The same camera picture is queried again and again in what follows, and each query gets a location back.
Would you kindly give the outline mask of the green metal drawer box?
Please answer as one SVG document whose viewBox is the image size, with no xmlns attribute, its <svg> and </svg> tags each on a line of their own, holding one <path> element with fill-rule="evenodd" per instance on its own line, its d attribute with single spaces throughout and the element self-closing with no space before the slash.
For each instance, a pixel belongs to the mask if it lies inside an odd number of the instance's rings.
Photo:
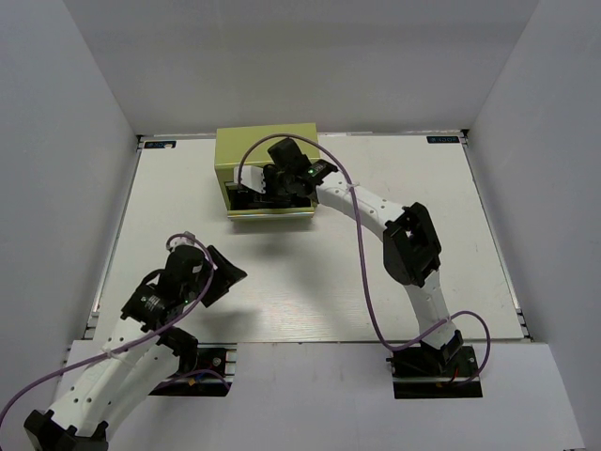
<svg viewBox="0 0 601 451">
<path fill-rule="evenodd" d="M 275 133 L 292 133 L 317 140 L 314 123 L 260 125 L 220 128 L 216 134 L 215 174 L 232 221 L 311 218 L 316 207 L 309 199 L 291 197 L 283 201 L 268 200 L 264 194 L 237 186 L 238 166 L 248 148 L 261 138 Z"/>
</svg>

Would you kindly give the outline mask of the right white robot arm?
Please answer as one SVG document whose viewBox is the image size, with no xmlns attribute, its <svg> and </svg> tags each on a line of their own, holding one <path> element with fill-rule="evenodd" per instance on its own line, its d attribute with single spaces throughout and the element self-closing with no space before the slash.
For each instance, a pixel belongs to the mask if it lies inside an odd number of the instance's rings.
<svg viewBox="0 0 601 451">
<path fill-rule="evenodd" d="M 442 294 L 439 278 L 441 244 L 426 206 L 401 206 L 351 180 L 348 171 L 317 142 L 293 133 L 262 138 L 276 141 L 268 149 L 275 170 L 266 177 L 277 193 L 309 198 L 355 222 L 362 288 L 368 315 L 380 343 L 399 352 L 405 347 L 388 342 L 379 328 L 367 278 L 362 232 L 373 233 L 382 244 L 386 273 L 402 285 L 418 321 L 415 339 L 424 353 L 425 366 L 443 375 L 458 362 L 458 330 Z"/>
</svg>

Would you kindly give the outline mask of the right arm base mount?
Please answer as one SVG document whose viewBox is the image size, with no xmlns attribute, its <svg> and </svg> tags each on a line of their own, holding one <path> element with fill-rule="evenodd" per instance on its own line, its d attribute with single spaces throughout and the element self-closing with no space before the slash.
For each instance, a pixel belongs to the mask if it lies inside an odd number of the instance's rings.
<svg viewBox="0 0 601 451">
<path fill-rule="evenodd" d="M 481 398 L 483 389 L 472 346 L 463 346 L 443 369 L 429 362 L 419 347 L 392 353 L 393 395 L 400 400 Z"/>
</svg>

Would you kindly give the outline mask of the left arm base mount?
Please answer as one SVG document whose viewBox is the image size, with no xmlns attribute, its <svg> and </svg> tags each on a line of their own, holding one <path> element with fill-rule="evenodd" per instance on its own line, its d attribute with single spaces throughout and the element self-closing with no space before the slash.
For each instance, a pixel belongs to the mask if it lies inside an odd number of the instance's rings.
<svg viewBox="0 0 601 451">
<path fill-rule="evenodd" d="M 234 381 L 238 345 L 200 344 L 195 367 L 159 384 L 154 397 L 226 397 Z"/>
</svg>

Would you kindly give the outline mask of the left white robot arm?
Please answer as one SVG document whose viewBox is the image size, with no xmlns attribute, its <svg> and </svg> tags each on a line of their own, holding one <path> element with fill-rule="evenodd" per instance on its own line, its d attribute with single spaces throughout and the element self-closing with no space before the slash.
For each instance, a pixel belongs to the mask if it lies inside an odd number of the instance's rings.
<svg viewBox="0 0 601 451">
<path fill-rule="evenodd" d="M 121 309 L 98 355 L 66 394 L 32 411 L 24 430 L 36 450 L 106 450 L 123 420 L 171 381 L 209 374 L 200 367 L 197 338 L 177 327 L 194 307 L 209 307 L 247 273 L 214 246 L 177 236 L 161 269 L 147 274 Z"/>
</svg>

